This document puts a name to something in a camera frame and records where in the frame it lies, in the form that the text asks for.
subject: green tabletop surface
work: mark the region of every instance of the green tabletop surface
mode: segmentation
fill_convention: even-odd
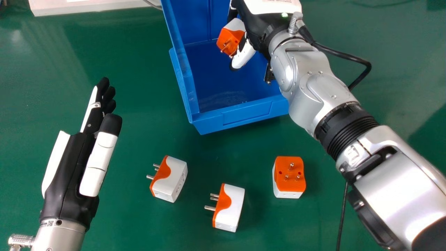
[[[78,132],[103,76],[116,88],[123,127],[83,251],[335,249],[344,180],[334,160],[288,116],[199,135],[186,117],[162,12],[34,17],[27,1],[8,3],[0,10],[0,250],[12,233],[36,233],[58,132]],[[362,106],[446,173],[445,1],[302,5],[318,41],[373,64],[353,91]],[[329,60],[346,83],[363,69]],[[145,177],[165,155],[189,169],[174,204],[152,197]],[[274,197],[279,155],[304,160],[307,190],[298,200]],[[223,182],[246,189],[236,233],[212,228],[203,209]],[[381,250],[350,205],[341,250]]]

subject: blue plastic bin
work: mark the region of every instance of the blue plastic bin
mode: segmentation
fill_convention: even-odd
[[[260,53],[239,71],[216,46],[229,0],[161,0],[172,39],[169,54],[189,122],[200,134],[288,113],[277,83],[264,80]]]

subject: robotic arm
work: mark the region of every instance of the robotic arm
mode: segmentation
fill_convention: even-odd
[[[232,70],[256,50],[265,56],[265,80],[275,77],[291,119],[336,161],[352,187],[350,204],[380,246],[444,250],[445,177],[360,106],[331,71],[302,18],[298,0],[231,0],[223,30],[244,35],[237,44],[222,31],[217,45],[232,58]]]
[[[59,132],[42,182],[44,205],[37,235],[11,235],[10,251],[81,249],[121,131],[122,118],[111,113],[116,107],[114,95],[115,89],[103,78],[93,88],[80,132]]]

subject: plug pin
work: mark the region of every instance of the plug pin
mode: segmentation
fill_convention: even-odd
[[[212,206],[204,206],[204,209],[215,212],[215,207]]]

